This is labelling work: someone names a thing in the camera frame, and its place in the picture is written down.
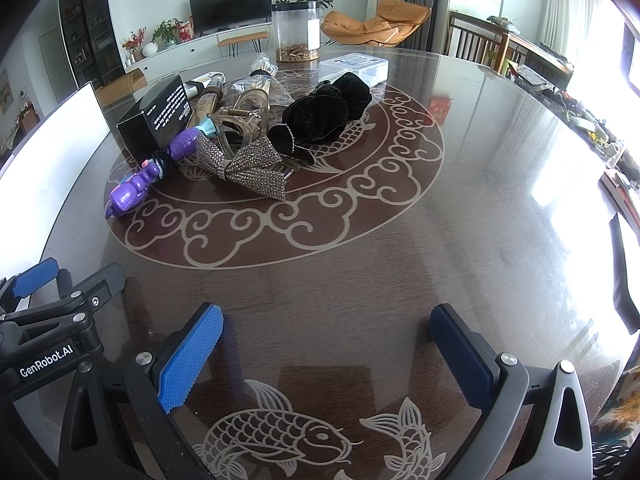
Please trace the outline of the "cardboard box on floor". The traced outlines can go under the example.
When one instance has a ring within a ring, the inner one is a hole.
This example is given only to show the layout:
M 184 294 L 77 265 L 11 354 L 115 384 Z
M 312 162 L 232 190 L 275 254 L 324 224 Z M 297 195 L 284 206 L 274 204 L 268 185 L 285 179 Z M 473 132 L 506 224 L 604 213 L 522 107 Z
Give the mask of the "cardboard box on floor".
M 145 74 L 140 68 L 136 68 L 132 72 L 126 73 L 113 80 L 110 84 L 96 90 L 96 99 L 100 107 L 107 107 L 122 98 L 126 98 L 126 96 L 130 96 L 130 94 L 145 87 L 147 84 Z

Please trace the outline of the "black television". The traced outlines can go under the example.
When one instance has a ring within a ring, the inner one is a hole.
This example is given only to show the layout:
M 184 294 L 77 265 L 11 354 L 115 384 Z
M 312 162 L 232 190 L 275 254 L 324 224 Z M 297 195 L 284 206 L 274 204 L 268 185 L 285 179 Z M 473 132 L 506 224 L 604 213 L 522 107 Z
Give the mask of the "black television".
M 271 0 L 189 0 L 194 34 L 207 35 L 225 27 L 268 22 Z

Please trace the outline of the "black fuzzy hair accessory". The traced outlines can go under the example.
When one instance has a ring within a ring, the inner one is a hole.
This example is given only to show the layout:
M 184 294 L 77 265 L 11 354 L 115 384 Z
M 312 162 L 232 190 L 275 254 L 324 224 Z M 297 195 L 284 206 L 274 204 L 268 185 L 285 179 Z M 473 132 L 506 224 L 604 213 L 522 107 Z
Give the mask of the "black fuzzy hair accessory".
M 357 75 L 344 73 L 333 82 L 320 81 L 296 99 L 269 129 L 268 139 L 285 157 L 313 165 L 311 148 L 341 139 L 350 122 L 359 120 L 372 101 L 370 87 Z

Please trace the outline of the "clear jar with black lid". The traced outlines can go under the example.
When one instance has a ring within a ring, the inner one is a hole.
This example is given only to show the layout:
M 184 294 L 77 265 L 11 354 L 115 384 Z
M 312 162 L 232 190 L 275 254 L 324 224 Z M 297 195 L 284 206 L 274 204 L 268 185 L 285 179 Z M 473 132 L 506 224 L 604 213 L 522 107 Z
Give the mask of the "clear jar with black lid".
M 275 3 L 271 18 L 278 63 L 318 60 L 321 30 L 315 1 Z

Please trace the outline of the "small wooden bench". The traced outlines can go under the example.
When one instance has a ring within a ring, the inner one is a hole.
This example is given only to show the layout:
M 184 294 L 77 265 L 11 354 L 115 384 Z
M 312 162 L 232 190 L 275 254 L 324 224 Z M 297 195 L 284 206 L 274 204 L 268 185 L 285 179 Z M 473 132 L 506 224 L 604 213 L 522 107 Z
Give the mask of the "small wooden bench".
M 227 37 L 218 42 L 218 49 L 226 50 L 229 58 L 235 58 L 240 53 L 242 44 L 250 44 L 256 53 L 262 52 L 262 46 L 267 44 L 269 32 L 252 32 L 234 37 Z

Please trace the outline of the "rhinestone bow hair clip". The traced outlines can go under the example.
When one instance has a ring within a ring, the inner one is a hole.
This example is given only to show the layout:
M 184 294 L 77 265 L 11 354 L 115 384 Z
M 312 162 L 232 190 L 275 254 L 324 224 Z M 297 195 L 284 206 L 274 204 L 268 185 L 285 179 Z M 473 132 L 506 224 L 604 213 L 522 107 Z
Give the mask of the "rhinestone bow hair clip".
M 198 166 L 221 180 L 261 196 L 285 200 L 285 174 L 273 168 L 282 158 L 266 136 L 250 141 L 227 157 L 214 140 L 200 134 L 196 140 L 196 160 Z

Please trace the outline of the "white tv cabinet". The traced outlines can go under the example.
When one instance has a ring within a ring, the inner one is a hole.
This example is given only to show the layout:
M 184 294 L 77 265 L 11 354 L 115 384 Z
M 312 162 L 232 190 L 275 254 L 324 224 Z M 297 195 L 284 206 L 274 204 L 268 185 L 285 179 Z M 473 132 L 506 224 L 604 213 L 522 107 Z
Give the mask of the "white tv cabinet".
M 252 32 L 269 32 L 267 44 L 262 46 L 262 50 L 268 50 L 271 44 L 272 24 L 255 24 L 241 27 L 230 28 L 222 32 L 213 32 L 212 34 L 192 39 L 181 44 L 174 44 L 164 50 L 158 51 L 156 55 L 144 58 L 142 61 L 135 62 L 126 67 L 126 73 L 132 72 L 136 68 L 140 68 L 145 74 L 147 82 L 151 82 L 173 73 L 184 72 L 191 68 L 203 66 L 214 62 L 218 58 L 228 58 L 226 50 L 218 49 L 218 42 L 227 37 L 251 34 Z M 255 52 L 250 44 L 242 44 L 240 53 Z

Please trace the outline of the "white storage box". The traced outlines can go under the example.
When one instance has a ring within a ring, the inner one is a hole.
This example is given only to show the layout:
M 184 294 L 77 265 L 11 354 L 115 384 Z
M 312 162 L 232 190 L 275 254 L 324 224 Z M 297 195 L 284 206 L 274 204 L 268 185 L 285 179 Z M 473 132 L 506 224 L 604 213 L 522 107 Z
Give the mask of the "white storage box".
M 41 257 L 70 190 L 108 128 L 90 84 L 67 98 L 1 169 L 1 275 Z

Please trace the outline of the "white sunscreen tube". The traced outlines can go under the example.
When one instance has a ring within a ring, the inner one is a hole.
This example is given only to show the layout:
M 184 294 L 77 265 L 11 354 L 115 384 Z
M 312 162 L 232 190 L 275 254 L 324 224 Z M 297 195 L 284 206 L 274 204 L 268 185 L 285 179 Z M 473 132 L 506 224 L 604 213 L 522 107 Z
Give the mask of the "white sunscreen tube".
M 183 83 L 186 97 L 189 100 L 197 98 L 207 88 L 222 88 L 226 82 L 226 76 L 221 72 L 208 72 Z

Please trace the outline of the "potted plant by vase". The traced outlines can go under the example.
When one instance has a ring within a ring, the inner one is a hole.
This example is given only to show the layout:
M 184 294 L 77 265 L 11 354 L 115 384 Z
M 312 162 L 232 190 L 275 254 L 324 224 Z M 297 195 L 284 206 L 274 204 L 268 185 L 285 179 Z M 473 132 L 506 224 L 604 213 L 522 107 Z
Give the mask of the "potted plant by vase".
M 178 42 L 188 42 L 193 39 L 194 26 L 192 18 L 180 21 L 178 18 L 162 21 L 152 33 L 152 41 L 157 44 L 164 44 L 166 47 L 178 44 Z

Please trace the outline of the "wooden dining chair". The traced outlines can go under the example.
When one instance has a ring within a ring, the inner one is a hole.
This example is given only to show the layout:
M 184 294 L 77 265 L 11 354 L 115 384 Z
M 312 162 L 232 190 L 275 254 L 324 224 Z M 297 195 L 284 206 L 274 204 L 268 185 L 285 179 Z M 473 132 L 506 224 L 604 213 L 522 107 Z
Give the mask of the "wooden dining chair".
M 450 11 L 445 54 L 503 74 L 510 32 L 497 24 L 474 16 Z

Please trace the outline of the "purple toy figure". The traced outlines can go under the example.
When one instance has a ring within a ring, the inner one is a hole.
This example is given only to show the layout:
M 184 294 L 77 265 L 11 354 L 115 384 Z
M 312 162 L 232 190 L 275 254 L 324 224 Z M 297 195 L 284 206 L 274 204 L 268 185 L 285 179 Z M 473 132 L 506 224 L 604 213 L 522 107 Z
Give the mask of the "purple toy figure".
M 142 203 L 151 185 L 163 180 L 181 159 L 195 154 L 200 136 L 216 136 L 217 127 L 213 119 L 206 115 L 199 124 L 178 133 L 163 151 L 156 152 L 142 162 L 139 170 L 122 179 L 108 196 L 104 218 L 122 217 Z

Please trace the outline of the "orange lounge chair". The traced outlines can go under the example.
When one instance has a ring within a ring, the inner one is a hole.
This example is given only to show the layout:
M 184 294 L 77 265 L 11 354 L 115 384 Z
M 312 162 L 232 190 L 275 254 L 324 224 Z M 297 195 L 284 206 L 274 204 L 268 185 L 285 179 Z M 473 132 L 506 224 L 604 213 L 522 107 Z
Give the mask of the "orange lounge chair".
M 400 0 L 378 0 L 375 16 L 360 22 L 331 11 L 320 28 L 331 40 L 344 46 L 397 47 L 431 16 L 432 9 Z

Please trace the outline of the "black display cabinet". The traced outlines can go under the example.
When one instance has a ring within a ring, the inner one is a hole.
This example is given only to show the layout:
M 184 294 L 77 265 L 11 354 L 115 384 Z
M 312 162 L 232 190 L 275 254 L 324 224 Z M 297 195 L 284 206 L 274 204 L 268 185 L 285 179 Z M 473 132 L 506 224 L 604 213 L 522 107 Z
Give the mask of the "black display cabinet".
M 58 0 L 58 16 L 78 87 L 99 89 L 124 74 L 108 0 Z

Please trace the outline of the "red flowers white vase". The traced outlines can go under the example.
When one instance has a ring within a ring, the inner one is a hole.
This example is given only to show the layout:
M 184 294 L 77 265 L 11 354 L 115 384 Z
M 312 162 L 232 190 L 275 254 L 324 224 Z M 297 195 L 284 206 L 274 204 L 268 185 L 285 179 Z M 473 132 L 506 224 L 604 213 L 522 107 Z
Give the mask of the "red flowers white vase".
M 128 38 L 122 42 L 122 47 L 129 53 L 134 62 L 156 55 L 158 44 L 154 40 L 145 41 L 146 28 L 141 27 L 130 32 Z

